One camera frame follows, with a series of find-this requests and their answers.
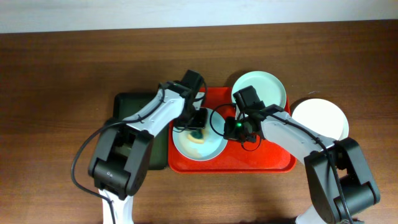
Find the green yellow sponge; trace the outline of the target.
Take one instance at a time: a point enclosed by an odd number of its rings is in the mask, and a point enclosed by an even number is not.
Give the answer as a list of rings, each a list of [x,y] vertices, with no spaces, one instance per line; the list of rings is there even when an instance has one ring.
[[[190,131],[187,135],[187,139],[195,144],[204,144],[206,139],[206,134],[204,129],[196,129],[194,131]]]

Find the light blue plate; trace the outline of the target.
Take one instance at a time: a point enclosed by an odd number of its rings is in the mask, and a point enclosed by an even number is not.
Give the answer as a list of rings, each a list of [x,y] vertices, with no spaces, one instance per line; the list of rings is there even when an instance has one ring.
[[[194,130],[178,130],[173,128],[172,140],[177,151],[184,157],[194,161],[208,161],[217,157],[226,147],[227,140],[216,134],[211,127],[218,132],[224,127],[224,118],[212,109],[207,108],[208,117],[204,128],[206,139],[204,144],[195,144],[187,139],[190,131]]]

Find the white plate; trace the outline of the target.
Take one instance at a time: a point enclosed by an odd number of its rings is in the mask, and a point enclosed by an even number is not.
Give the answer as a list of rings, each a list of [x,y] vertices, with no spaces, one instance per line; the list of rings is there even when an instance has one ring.
[[[311,98],[299,103],[292,112],[294,120],[323,136],[342,140],[348,137],[348,119],[336,104]]]

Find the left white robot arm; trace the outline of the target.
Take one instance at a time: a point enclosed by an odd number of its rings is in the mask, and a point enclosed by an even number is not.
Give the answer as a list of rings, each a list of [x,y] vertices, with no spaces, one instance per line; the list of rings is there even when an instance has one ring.
[[[84,142],[98,138],[88,174],[103,203],[103,223],[132,223],[133,196],[149,169],[155,137],[170,122],[199,129],[193,122],[206,94],[204,81],[175,81],[159,85],[153,99],[133,115],[107,121]]]

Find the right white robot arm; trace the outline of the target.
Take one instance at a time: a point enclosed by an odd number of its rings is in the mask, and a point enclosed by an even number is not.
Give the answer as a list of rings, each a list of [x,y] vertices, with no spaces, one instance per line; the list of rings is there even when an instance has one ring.
[[[226,119],[225,139],[240,143],[265,139],[305,166],[312,206],[294,223],[354,223],[353,215],[379,203],[380,191],[354,139],[322,136],[277,105],[256,103],[243,113],[241,119]]]

